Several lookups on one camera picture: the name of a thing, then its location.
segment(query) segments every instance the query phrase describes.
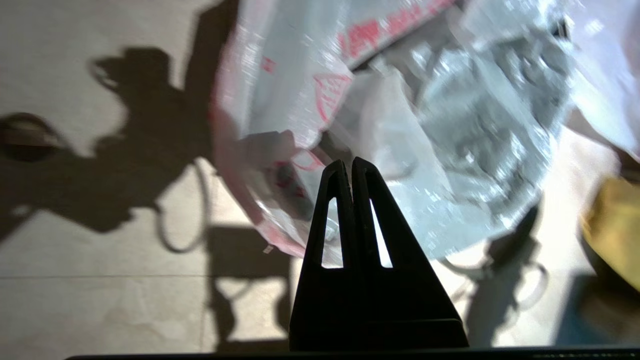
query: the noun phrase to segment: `tiled floor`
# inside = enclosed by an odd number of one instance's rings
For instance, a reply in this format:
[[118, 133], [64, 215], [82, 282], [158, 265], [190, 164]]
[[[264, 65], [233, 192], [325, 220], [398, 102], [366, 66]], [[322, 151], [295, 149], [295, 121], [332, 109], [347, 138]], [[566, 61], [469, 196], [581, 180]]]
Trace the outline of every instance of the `tiled floor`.
[[[203, 159], [211, 69], [232, 18], [217, 3], [0, 2], [0, 117], [33, 113], [68, 143], [40, 163], [0, 157], [1, 358], [286, 347], [300, 260], [263, 253]], [[554, 343], [574, 278], [591, 273], [580, 209], [617, 166], [606, 147], [564, 132], [534, 234], [547, 290], [516, 315], [497, 309], [488, 341]], [[176, 254], [163, 239], [200, 246]], [[483, 250], [452, 261], [479, 262]], [[481, 286], [434, 267], [461, 315], [478, 312]], [[536, 272], [514, 271], [531, 280], [491, 299], [528, 297]]]

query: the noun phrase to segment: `plastic bag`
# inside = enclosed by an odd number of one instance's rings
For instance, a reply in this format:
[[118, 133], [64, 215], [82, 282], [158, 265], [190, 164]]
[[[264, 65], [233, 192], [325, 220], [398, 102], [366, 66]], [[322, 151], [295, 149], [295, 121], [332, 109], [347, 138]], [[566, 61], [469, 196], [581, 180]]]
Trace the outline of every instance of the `plastic bag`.
[[640, 3], [580, 0], [568, 16], [574, 101], [596, 131], [640, 161]]
[[[270, 243], [303, 256], [324, 164], [345, 156], [376, 164], [431, 258], [507, 231], [536, 200], [571, 68], [548, 31], [470, 53], [439, 17], [354, 77], [449, 2], [254, 4], [223, 54], [212, 117], [219, 173]], [[393, 35], [376, 43], [376, 28]], [[482, 129], [467, 121], [476, 110], [499, 121]], [[475, 138], [449, 134], [474, 126]], [[317, 146], [322, 132], [331, 146]], [[330, 207], [324, 265], [342, 263], [336, 219]]]

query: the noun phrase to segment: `floor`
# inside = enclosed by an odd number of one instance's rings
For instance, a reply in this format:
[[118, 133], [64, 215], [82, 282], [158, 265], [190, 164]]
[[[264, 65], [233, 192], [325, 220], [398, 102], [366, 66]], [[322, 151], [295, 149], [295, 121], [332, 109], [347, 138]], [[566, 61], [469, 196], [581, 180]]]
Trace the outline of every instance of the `floor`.
[[[300, 260], [263, 251], [207, 160], [233, 13], [212, 0], [0, 3], [0, 117], [32, 113], [64, 139], [39, 163], [0, 157], [3, 358], [286, 348]], [[618, 166], [565, 129], [535, 249], [510, 286], [433, 264], [469, 333], [488, 334], [477, 344], [556, 343], [575, 280], [593, 274], [577, 219]], [[451, 261], [479, 263], [485, 247]], [[548, 273], [539, 296], [536, 265]]]

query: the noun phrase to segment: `dark circular object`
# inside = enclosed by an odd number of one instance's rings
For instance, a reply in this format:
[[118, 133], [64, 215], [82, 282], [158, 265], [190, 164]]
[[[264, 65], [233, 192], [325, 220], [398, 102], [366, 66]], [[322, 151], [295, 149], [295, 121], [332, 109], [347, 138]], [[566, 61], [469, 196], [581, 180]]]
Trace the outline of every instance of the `dark circular object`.
[[14, 113], [0, 119], [0, 145], [13, 160], [35, 162], [59, 147], [58, 136], [41, 118], [30, 113]]

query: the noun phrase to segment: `yellow object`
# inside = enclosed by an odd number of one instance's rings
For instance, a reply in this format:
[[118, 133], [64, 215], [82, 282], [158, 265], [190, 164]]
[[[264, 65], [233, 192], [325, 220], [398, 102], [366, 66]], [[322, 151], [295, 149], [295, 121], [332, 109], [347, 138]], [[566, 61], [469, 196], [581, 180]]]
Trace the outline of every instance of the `yellow object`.
[[591, 248], [640, 291], [640, 186], [607, 179], [582, 220]]

